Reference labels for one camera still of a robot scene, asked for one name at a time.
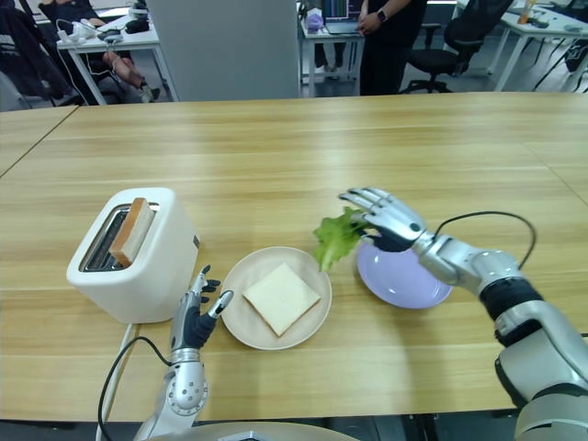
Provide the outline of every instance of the lettuce leaf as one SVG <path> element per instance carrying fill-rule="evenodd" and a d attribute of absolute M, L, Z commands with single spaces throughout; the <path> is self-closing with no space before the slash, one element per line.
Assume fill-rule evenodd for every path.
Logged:
<path fill-rule="evenodd" d="M 329 271 L 333 264 L 353 251 L 360 239 L 360 230 L 368 226 L 367 222 L 353 221 L 354 214 L 361 214 L 360 209 L 345 207 L 338 218 L 324 218 L 321 226 L 313 233 L 319 239 L 319 246 L 314 250 L 314 258 L 321 271 Z"/>

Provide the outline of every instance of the robotic hand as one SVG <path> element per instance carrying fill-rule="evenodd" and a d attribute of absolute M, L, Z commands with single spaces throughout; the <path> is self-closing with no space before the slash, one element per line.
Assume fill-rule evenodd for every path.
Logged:
<path fill-rule="evenodd" d="M 378 248 L 412 248 L 435 277 L 480 299 L 504 345 L 495 361 L 498 378 L 513 403 L 524 407 L 515 439 L 588 440 L 588 346 L 511 255 L 429 232 L 418 214 L 378 188 L 354 188 L 339 198 L 365 211 L 360 217 L 379 232 L 368 236 Z"/>
<path fill-rule="evenodd" d="M 200 271 L 175 311 L 171 334 L 172 365 L 164 376 L 155 412 L 137 432 L 134 438 L 137 441 L 188 429 L 209 396 L 199 349 L 209 339 L 217 319 L 233 297 L 232 291 L 223 292 L 206 314 L 200 314 L 200 303 L 209 301 L 202 293 L 214 292 L 221 284 L 218 280 L 206 279 L 209 271 L 210 266 Z"/>

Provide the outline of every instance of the white bread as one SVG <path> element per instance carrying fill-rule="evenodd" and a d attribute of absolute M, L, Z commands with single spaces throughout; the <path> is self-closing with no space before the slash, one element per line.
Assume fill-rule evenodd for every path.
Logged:
<path fill-rule="evenodd" d="M 243 296 L 278 337 L 321 299 L 287 264 L 253 284 Z"/>
<path fill-rule="evenodd" d="M 129 214 L 108 249 L 123 267 L 126 268 L 134 262 L 154 216 L 155 212 L 149 208 L 147 199 L 135 198 L 132 201 Z"/>

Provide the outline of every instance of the white toaster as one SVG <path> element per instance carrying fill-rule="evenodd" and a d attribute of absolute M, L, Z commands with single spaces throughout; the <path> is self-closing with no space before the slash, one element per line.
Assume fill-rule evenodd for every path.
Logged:
<path fill-rule="evenodd" d="M 135 260 L 123 267 L 109 247 L 135 198 L 155 212 Z M 162 322 L 172 318 L 187 291 L 199 238 L 174 191 L 131 188 L 102 209 L 67 267 L 67 280 L 119 322 Z"/>

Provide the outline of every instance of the person's hand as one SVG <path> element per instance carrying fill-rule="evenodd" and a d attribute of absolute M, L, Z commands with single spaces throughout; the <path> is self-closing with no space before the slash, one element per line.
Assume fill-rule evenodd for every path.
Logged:
<path fill-rule="evenodd" d="M 382 22 L 379 21 L 378 14 L 372 12 L 359 21 L 357 30 L 361 35 L 369 35 L 376 32 L 380 26 L 382 26 Z"/>
<path fill-rule="evenodd" d="M 89 18 L 88 21 L 90 23 L 92 23 L 94 26 L 96 26 L 97 28 L 100 28 L 101 26 L 106 25 L 106 23 L 104 21 L 102 21 L 100 18 L 92 17 L 92 18 Z"/>

